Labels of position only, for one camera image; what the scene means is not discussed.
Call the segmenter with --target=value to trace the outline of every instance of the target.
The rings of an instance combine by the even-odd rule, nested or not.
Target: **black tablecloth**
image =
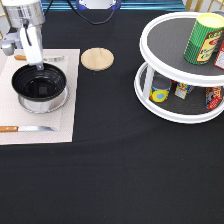
[[[134,92],[141,33],[164,13],[120,10],[92,26],[49,12],[45,49],[102,47],[115,61],[100,72],[80,63],[72,143],[0,147],[0,223],[224,223],[224,114],[173,123]]]

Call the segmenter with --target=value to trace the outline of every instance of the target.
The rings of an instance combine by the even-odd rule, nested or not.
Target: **yellow label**
[[[211,32],[206,35],[204,43],[196,59],[197,62],[205,62],[209,60],[221,35],[222,30]]]

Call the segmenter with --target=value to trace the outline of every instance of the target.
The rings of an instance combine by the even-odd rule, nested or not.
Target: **round coaster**
[[[83,66],[90,70],[100,71],[109,68],[114,62],[113,54],[104,48],[91,48],[81,56]]]

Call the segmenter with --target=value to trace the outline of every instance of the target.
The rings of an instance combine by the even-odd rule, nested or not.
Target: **knife handle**
[[[23,61],[26,61],[26,56],[24,55],[15,55],[14,58],[16,60],[23,60]]]
[[[17,132],[18,126],[0,126],[0,132]]]

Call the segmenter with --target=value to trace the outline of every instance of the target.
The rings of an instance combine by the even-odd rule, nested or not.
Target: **white wall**
[[[5,15],[5,13],[0,3],[0,32],[1,32],[0,33],[0,48],[1,48],[1,38],[2,38],[1,34],[4,36],[6,33],[8,33],[10,29],[6,16],[2,16],[2,15]]]

